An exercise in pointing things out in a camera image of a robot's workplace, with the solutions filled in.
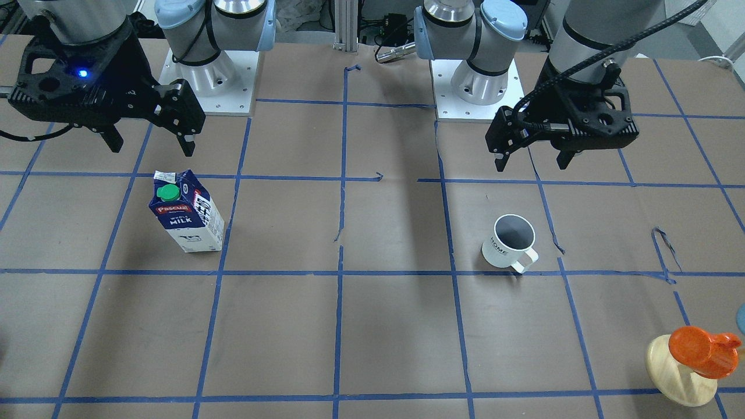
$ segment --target white cable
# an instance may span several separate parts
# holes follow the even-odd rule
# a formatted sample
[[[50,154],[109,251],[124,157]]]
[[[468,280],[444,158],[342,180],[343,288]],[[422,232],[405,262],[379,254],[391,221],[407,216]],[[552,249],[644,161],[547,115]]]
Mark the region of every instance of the white cable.
[[[729,58],[724,57],[722,55],[712,55],[710,57],[704,57],[700,59],[699,61],[707,61],[707,60],[713,60],[714,63],[716,63],[719,67],[722,67],[723,69],[734,69],[735,68],[735,63],[733,63],[732,60],[730,60]],[[722,65],[721,63],[722,61],[726,61],[727,64]]]

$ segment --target mug handle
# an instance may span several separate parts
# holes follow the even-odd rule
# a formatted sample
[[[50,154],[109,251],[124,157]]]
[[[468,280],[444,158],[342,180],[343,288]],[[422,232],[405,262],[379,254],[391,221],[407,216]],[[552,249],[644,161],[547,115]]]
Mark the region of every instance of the mug handle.
[[[538,253],[536,253],[536,251],[533,250],[532,248],[527,249],[525,251],[525,254],[527,254],[528,257],[530,257],[530,263],[523,266],[519,261],[515,261],[515,263],[510,265],[513,267],[515,271],[517,271],[518,274],[523,274],[533,263],[538,262]]]

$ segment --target logo on mug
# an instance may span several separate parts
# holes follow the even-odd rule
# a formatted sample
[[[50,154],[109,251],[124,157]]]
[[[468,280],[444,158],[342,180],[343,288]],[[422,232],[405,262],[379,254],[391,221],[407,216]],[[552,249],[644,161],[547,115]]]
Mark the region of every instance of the logo on mug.
[[[502,254],[507,254],[507,251],[506,250],[502,250],[502,248],[499,247],[499,245],[497,244],[497,242],[494,241],[494,237],[492,237],[492,246],[494,246],[494,249],[496,249],[497,252],[502,253]]]

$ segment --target white mug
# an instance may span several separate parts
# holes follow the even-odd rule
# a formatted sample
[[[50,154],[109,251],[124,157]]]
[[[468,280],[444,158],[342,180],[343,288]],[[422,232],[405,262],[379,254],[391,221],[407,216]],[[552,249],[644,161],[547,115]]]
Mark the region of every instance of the white mug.
[[[492,236],[481,245],[481,254],[497,268],[512,266],[522,274],[538,260],[538,253],[533,250],[535,242],[536,231],[528,220],[520,215],[505,214],[494,222]],[[522,255],[530,257],[530,263],[522,265],[518,262]]]

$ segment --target blue joint cap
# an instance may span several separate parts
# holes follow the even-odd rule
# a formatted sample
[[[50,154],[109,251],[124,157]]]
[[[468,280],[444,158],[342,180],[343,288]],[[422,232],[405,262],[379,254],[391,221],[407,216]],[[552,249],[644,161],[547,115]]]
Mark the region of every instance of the blue joint cap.
[[[527,16],[520,6],[510,0],[484,0],[481,15],[503,37],[516,42],[525,38]]]
[[[155,16],[162,29],[173,29],[187,23],[204,7],[205,0],[156,0]]]
[[[264,20],[264,27],[261,29],[259,44],[256,51],[269,51],[274,48],[274,38],[276,36],[276,19],[275,19],[274,0],[267,0],[267,15]]]
[[[434,60],[432,44],[429,43],[427,25],[422,14],[422,6],[414,11],[414,42],[416,42],[416,55],[423,60]]]

